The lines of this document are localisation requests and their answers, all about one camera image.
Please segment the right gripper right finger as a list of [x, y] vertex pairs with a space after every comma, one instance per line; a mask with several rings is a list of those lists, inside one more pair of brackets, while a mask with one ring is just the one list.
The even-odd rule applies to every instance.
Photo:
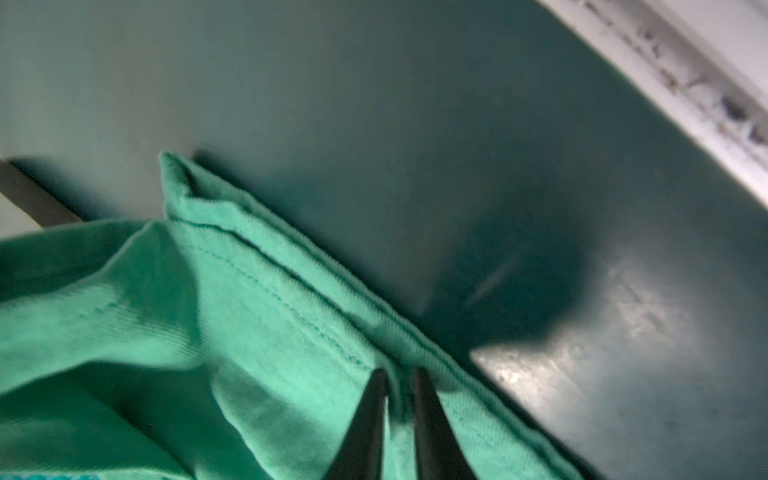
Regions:
[[412, 375], [416, 475], [420, 480], [477, 480], [442, 408], [429, 375], [417, 368]]

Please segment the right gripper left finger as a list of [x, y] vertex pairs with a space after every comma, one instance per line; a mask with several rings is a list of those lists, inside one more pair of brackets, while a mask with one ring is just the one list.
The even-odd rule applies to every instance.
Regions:
[[389, 380], [374, 370], [325, 480], [379, 480], [382, 476]]

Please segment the green long pants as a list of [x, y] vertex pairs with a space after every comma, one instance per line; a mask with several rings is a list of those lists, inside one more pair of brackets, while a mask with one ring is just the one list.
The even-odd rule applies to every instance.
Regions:
[[1, 243], [1, 474], [319, 479], [371, 373], [390, 379], [386, 479], [416, 475], [425, 367], [481, 479], [579, 470], [344, 266], [171, 152], [162, 220]]

